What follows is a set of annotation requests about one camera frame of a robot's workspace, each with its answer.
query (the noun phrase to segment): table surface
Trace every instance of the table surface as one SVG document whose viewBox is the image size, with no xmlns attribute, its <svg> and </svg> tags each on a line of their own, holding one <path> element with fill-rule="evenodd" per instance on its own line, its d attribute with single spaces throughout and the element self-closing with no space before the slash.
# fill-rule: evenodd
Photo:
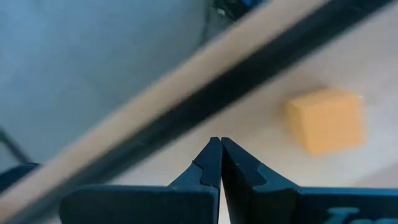
<svg viewBox="0 0 398 224">
<path fill-rule="evenodd" d="M 398 162 L 398 31 L 393 29 L 397 26 L 395 4 L 318 49 L 111 183 L 167 185 L 189 166 L 211 136 L 228 136 L 299 185 L 398 187 L 398 182 L 386 175 L 396 176 L 398 170 L 394 166 Z M 290 138 L 282 119 L 283 102 L 325 86 L 363 96 L 368 127 L 368 143 L 364 147 L 317 157 L 308 155 Z M 229 223 L 223 197 L 220 223 Z"/>
</svg>

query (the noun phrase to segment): light blue floor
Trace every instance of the light blue floor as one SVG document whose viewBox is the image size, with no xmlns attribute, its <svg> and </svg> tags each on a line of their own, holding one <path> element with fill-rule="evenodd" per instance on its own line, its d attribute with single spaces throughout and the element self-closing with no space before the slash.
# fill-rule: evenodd
<svg viewBox="0 0 398 224">
<path fill-rule="evenodd" d="M 197 50 L 205 1 L 0 1 L 0 126 L 49 160 Z"/>
</svg>

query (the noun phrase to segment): wooden edge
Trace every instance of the wooden edge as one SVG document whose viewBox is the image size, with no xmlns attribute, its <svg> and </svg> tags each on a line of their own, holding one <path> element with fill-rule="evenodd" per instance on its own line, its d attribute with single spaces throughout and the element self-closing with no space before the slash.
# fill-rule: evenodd
<svg viewBox="0 0 398 224">
<path fill-rule="evenodd" d="M 67 146 L 56 158 L 5 191 L 0 197 L 0 223 L 62 185 L 325 2 L 278 0 L 255 10 L 189 61 Z"/>
</svg>

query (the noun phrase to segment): wooden block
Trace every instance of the wooden block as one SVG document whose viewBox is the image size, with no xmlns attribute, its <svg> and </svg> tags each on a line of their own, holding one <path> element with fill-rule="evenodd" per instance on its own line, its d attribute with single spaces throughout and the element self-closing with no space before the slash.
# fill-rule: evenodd
<svg viewBox="0 0 398 224">
<path fill-rule="evenodd" d="M 326 89 L 287 102 L 290 130 L 310 154 L 362 146 L 366 141 L 362 99 Z"/>
</svg>

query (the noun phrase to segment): foam block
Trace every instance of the foam block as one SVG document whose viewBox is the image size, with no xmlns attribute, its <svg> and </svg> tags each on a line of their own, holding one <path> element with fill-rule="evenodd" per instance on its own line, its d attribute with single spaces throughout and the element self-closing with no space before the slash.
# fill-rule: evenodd
<svg viewBox="0 0 398 224">
<path fill-rule="evenodd" d="M 290 130 L 310 154 L 362 146 L 366 142 L 362 99 L 349 91 L 325 89 L 287 102 Z"/>
</svg>

